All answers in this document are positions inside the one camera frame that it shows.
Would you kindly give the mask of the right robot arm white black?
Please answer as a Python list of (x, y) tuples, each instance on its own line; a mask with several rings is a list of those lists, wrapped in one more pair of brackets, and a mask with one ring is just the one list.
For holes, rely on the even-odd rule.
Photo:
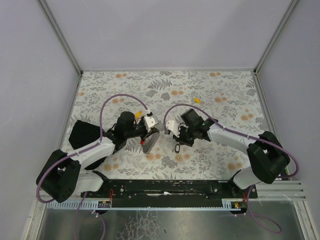
[(214, 118), (204, 120), (194, 109), (181, 115), (184, 126), (168, 120), (165, 127), (181, 145), (193, 146), (196, 139), (216, 142), (232, 147), (247, 155), (250, 166), (239, 170), (230, 179), (239, 189), (263, 182), (272, 184), (290, 163), (287, 153), (275, 135), (269, 131), (259, 137), (250, 137), (234, 128), (225, 128)]

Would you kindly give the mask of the red grey key organizer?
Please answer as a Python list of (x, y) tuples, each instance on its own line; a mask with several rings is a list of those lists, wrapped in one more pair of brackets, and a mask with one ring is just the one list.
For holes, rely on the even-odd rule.
[(149, 154), (152, 147), (157, 142), (160, 136), (160, 131), (157, 128), (152, 128), (150, 132), (147, 133), (146, 138), (140, 141), (142, 152), (144, 154)]

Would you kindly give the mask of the black tag key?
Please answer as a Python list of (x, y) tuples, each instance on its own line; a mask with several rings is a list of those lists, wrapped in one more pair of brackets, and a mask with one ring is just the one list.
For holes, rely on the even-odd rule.
[(181, 145), (179, 143), (177, 143), (174, 147), (174, 152), (176, 154), (179, 154), (180, 153), (180, 148), (181, 148)]

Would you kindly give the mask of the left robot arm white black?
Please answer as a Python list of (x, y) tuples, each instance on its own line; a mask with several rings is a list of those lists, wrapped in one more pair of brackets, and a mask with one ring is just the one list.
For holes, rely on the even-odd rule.
[(160, 135), (157, 124), (158, 119), (152, 113), (136, 121), (129, 111), (122, 112), (108, 130), (78, 120), (69, 136), (74, 150), (52, 152), (36, 179), (37, 190), (45, 191), (58, 203), (74, 193), (97, 192), (104, 177), (95, 169), (106, 157), (123, 149), (128, 139), (140, 138), (142, 152), (148, 154)]

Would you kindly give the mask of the orange tag key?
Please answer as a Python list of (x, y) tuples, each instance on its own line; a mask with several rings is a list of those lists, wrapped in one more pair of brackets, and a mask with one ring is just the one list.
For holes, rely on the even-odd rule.
[(143, 114), (143, 111), (142, 110), (140, 110), (139, 112), (137, 112), (136, 114), (135, 114), (135, 118), (140, 118), (141, 116), (142, 116), (142, 114)]

